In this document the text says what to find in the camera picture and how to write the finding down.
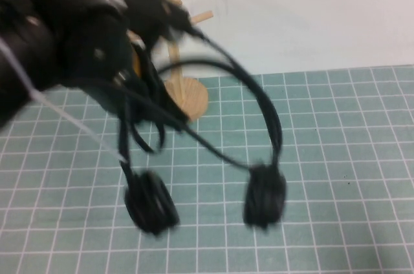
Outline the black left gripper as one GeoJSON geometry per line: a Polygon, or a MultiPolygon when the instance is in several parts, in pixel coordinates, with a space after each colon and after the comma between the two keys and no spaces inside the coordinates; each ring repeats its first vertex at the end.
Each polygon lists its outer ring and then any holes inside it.
{"type": "Polygon", "coordinates": [[[179,41],[184,34],[196,36],[195,25],[209,19],[209,11],[190,16],[171,0],[110,0],[110,4],[148,52],[160,39],[179,41]]]}

